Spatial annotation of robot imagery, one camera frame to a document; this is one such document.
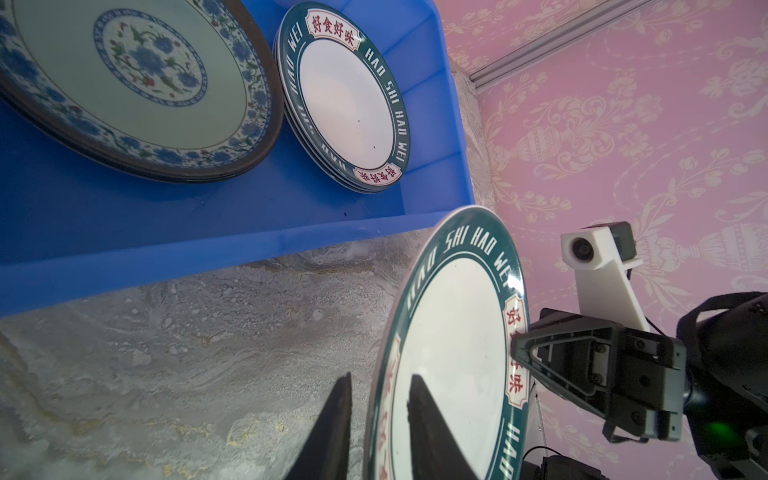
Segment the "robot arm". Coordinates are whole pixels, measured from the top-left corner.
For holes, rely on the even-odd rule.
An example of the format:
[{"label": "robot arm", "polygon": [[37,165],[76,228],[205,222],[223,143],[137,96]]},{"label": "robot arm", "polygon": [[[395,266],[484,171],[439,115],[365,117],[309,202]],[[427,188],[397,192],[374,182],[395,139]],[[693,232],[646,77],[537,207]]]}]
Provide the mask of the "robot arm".
[{"label": "robot arm", "polygon": [[576,275],[581,315],[650,332],[627,274],[643,264],[636,257],[629,223],[607,223],[564,233],[560,243],[563,261]]},{"label": "robot arm", "polygon": [[[641,261],[628,223],[566,233],[561,245],[580,313],[543,309],[511,340],[515,360],[603,418],[609,442],[677,441],[684,414],[718,478],[767,480],[768,294],[713,297],[680,320],[675,339],[650,331],[629,283]],[[726,311],[697,322],[709,310]]]}]

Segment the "pink wallpaper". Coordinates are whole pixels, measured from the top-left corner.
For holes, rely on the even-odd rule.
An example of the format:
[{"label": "pink wallpaper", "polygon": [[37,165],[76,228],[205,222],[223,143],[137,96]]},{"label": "pink wallpaper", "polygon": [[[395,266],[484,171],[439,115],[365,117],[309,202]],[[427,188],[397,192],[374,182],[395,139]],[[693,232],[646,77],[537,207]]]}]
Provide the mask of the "pink wallpaper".
[{"label": "pink wallpaper", "polygon": [[435,0],[448,55],[466,74],[602,2],[605,0]]},{"label": "pink wallpaper", "polygon": [[[578,311],[560,234],[611,220],[632,223],[632,285],[667,334],[709,296],[768,290],[768,2],[652,4],[478,100],[534,318]],[[548,444],[610,478],[713,478],[687,424],[682,442],[609,445],[597,418],[543,402]]]}]

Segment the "plate stack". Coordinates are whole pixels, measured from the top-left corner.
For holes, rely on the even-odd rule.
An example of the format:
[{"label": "plate stack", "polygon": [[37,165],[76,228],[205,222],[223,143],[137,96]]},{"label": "plate stack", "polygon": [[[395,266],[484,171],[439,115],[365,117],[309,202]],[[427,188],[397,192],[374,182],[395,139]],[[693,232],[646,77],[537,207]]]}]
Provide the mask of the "plate stack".
[{"label": "plate stack", "polygon": [[410,126],[379,49],[341,12],[292,7],[273,47],[288,122],[317,166],[344,187],[374,194],[408,167]]}]

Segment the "green plate rim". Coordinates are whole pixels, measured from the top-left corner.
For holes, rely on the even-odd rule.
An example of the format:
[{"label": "green plate rim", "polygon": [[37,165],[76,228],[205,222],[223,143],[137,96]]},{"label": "green plate rim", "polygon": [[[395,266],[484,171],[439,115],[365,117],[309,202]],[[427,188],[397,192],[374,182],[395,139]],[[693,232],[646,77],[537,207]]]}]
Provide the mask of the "green plate rim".
[{"label": "green plate rim", "polygon": [[[329,36],[332,36],[327,35],[316,38],[310,34],[309,26],[306,23],[308,11],[310,9],[320,9],[328,12],[331,15],[336,15],[357,29],[359,36],[355,37],[355,39],[359,40],[359,44],[355,49],[350,48],[350,50],[353,50],[355,56],[357,56],[360,61],[362,61],[363,64],[368,67],[371,75],[379,84],[382,94],[388,100],[387,108],[389,109],[394,134],[392,151],[390,152],[388,160],[381,167],[375,170],[364,170],[355,167],[350,162],[344,160],[338,153],[336,153],[327,144],[327,142],[325,142],[322,135],[317,130],[312,118],[308,114],[305,121],[300,121],[298,123],[300,124],[302,130],[305,132],[305,136],[312,141],[314,150],[322,154],[322,159],[324,162],[332,166],[335,171],[338,171],[339,175],[346,178],[351,184],[360,186],[361,188],[367,190],[370,190],[371,188],[376,189],[376,186],[378,185],[377,183],[373,182],[372,180],[369,180],[368,182],[363,181],[361,178],[356,176],[356,173],[361,177],[371,177],[374,174],[378,177],[378,175],[387,167],[396,167],[396,171],[399,170],[400,172],[396,180],[387,180],[387,183],[383,184],[384,188],[381,190],[384,190],[387,187],[391,187],[392,185],[396,184],[405,174],[408,168],[411,151],[410,123],[408,120],[408,113],[406,110],[405,102],[402,99],[402,93],[394,76],[392,75],[392,71],[386,64],[384,57],[379,52],[379,49],[373,44],[373,42],[367,37],[367,35],[365,35],[362,29],[355,22],[346,17],[342,12],[331,8],[328,5],[323,5],[316,2],[299,3],[298,5],[294,5],[286,13],[285,17],[283,18],[283,22],[280,24],[276,48],[278,53],[277,64],[281,73],[280,79],[283,82],[283,90],[290,100],[289,106],[293,109],[293,112],[306,110],[304,108],[305,103],[303,94],[299,86],[299,69],[293,69],[294,76],[296,78],[295,82],[286,81],[287,76],[285,72],[291,70],[289,65],[297,66],[300,63],[301,56],[309,43],[320,39],[330,39]],[[292,37],[292,28],[297,28],[298,30],[294,31],[300,31],[301,35],[294,35]],[[337,39],[335,36],[333,37],[333,40],[341,43],[342,45],[346,45],[349,48],[349,46],[344,41]]]},{"label": "green plate rim", "polygon": [[[456,231],[461,228],[462,238],[456,240]],[[421,295],[429,286],[437,272],[450,261],[456,258],[469,257],[477,261],[488,272],[498,288],[500,321],[505,325],[505,335],[513,335],[528,331],[530,323],[528,319],[528,303],[525,299],[525,282],[515,244],[503,221],[491,210],[485,207],[468,206],[451,212],[434,229],[429,240],[425,243],[419,255],[413,261],[411,269],[400,286],[400,291],[395,297],[389,319],[384,330],[382,346],[376,363],[376,373],[371,385],[368,414],[366,417],[366,432],[363,446],[363,471],[362,477],[366,480],[378,478],[376,472],[376,456],[382,451],[377,443],[372,441],[379,436],[379,419],[382,414],[382,394],[394,398],[396,385],[390,386],[391,394],[384,393],[385,379],[387,377],[386,366],[390,364],[391,353],[399,359],[402,345],[405,343],[406,334],[410,327],[412,314],[418,305]],[[409,312],[409,300],[412,310]],[[525,429],[528,421],[528,397],[530,396],[531,377],[526,370],[513,369],[515,364],[509,351],[509,341],[506,343],[506,377],[505,394],[502,404],[502,417],[499,419],[499,429],[492,462],[486,472],[486,480],[514,480],[520,475],[522,464],[523,446],[525,444]],[[510,382],[514,375],[519,374],[523,383],[522,388]],[[392,399],[387,398],[383,406],[385,412],[391,409]],[[384,447],[392,451],[392,440],[385,437]],[[386,461],[386,448],[383,450]],[[395,478],[389,461],[389,477]]]}]

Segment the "blue plastic bin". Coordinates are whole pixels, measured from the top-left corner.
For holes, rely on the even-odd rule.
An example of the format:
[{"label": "blue plastic bin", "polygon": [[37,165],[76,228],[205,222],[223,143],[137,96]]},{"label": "blue plastic bin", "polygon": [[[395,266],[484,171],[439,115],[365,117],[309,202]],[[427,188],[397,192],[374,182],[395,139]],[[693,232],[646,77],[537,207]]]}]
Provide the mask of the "blue plastic bin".
[{"label": "blue plastic bin", "polygon": [[[267,38],[297,2],[243,0]],[[383,52],[408,108],[409,170],[346,190],[288,124],[250,172],[162,184],[101,166],[0,101],[0,316],[348,240],[432,227],[472,185],[440,17],[430,0],[330,0]]]}]

